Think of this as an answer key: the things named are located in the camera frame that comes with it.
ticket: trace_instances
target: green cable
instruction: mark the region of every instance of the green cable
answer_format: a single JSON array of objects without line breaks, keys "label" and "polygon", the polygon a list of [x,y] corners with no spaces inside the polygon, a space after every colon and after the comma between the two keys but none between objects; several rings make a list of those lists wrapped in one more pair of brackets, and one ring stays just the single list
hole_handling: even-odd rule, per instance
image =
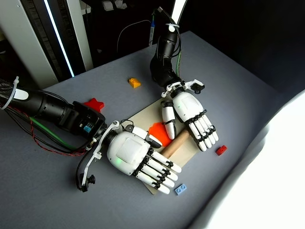
[{"label": "green cable", "polygon": [[30,117],[30,120],[35,123],[37,126],[39,126],[41,129],[45,130],[48,134],[50,134],[52,137],[54,137],[56,140],[58,140],[60,143],[62,143],[63,145],[65,145],[66,147],[68,147],[71,150],[76,149],[75,147],[69,145],[68,143],[66,143],[65,141],[63,141],[60,137],[58,137],[56,134],[54,134],[50,129],[46,128],[43,124],[41,124],[40,122],[38,122],[35,118]]},{"label": "green cable", "polygon": [[181,58],[181,52],[179,52],[178,59],[177,59],[177,65],[176,65],[176,75],[178,77],[180,77],[180,72],[179,72],[180,58]]}]

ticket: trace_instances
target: white led light strip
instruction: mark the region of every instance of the white led light strip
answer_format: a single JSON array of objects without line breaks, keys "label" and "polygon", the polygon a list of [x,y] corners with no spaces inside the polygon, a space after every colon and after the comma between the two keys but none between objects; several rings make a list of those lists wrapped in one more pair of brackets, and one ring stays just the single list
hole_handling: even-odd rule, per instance
[{"label": "white led light strip", "polygon": [[71,68],[69,59],[68,59],[67,54],[66,54],[66,51],[65,51],[65,49],[64,49],[64,47],[63,47],[63,44],[62,44],[62,41],[61,41],[61,37],[59,36],[58,30],[57,30],[57,27],[56,27],[56,24],[55,24],[55,21],[54,21],[54,18],[53,18],[51,9],[50,9],[50,6],[49,6],[49,4],[48,4],[48,0],[44,0],[44,4],[46,5],[46,8],[47,8],[49,17],[50,17],[50,19],[51,19],[51,22],[52,22],[52,25],[53,25],[55,34],[56,34],[56,36],[57,36],[59,45],[61,46],[62,53],[63,53],[63,55],[64,55],[64,57],[65,57],[65,59],[66,59],[68,68],[69,68],[69,70],[70,70],[70,73],[71,73],[72,77],[74,77],[74,74],[73,74],[73,71],[72,71],[72,68]]}]

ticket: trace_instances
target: yellow block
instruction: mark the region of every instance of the yellow block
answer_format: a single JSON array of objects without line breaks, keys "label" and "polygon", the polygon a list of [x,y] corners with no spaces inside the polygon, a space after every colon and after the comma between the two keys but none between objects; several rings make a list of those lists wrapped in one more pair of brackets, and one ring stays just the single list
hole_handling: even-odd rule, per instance
[{"label": "yellow block", "polygon": [[133,88],[137,88],[141,86],[140,81],[138,81],[136,78],[130,78],[129,80],[129,84],[133,87]]}]

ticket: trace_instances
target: wooden board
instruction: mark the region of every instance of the wooden board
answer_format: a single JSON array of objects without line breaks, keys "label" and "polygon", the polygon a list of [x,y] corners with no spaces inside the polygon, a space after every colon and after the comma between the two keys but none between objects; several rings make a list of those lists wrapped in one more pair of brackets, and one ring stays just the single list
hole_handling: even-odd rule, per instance
[{"label": "wooden board", "polygon": [[[148,130],[149,127],[151,127],[154,123],[162,122],[162,109],[161,109],[161,101],[165,99],[160,99],[154,102],[153,104],[149,105],[145,109],[141,110],[139,113],[135,114],[129,120],[134,122],[134,125],[144,129]],[[176,121],[176,129],[177,134],[179,134],[184,128],[184,125],[180,123],[178,120]],[[164,147],[161,147],[159,149],[155,149],[157,152],[161,152],[164,149]],[[184,142],[184,144],[170,157],[170,159],[179,165],[180,167],[183,167],[191,158],[199,151],[196,143],[193,141],[192,137],[189,136],[189,138]],[[145,184],[145,186],[148,188],[148,190],[152,194],[158,193],[156,189],[153,187]]]}]

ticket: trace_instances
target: red wire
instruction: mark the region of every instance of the red wire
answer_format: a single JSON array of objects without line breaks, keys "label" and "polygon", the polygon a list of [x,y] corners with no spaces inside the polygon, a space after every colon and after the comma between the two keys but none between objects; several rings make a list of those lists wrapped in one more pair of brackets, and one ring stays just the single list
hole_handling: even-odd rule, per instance
[{"label": "red wire", "polygon": [[36,139],[36,137],[35,137],[35,134],[34,134],[34,125],[33,125],[32,120],[30,119],[30,117],[29,117],[26,113],[24,113],[24,112],[22,112],[22,111],[20,111],[20,110],[18,110],[18,109],[16,109],[16,108],[14,108],[14,109],[15,109],[16,111],[18,111],[18,112],[24,114],[25,116],[27,116],[27,118],[28,118],[29,121],[30,121],[30,130],[31,130],[32,138],[34,139],[35,143],[36,143],[40,148],[42,148],[42,149],[44,149],[44,150],[46,150],[46,151],[52,152],[52,153],[56,153],[56,154],[63,155],[63,156],[82,156],[82,155],[85,154],[85,149],[78,150],[78,151],[76,151],[75,154],[69,154],[69,153],[58,152],[58,151],[55,151],[55,150],[52,150],[52,149],[47,149],[47,148],[45,148],[44,146],[42,146],[42,145],[37,141],[37,139]]}]

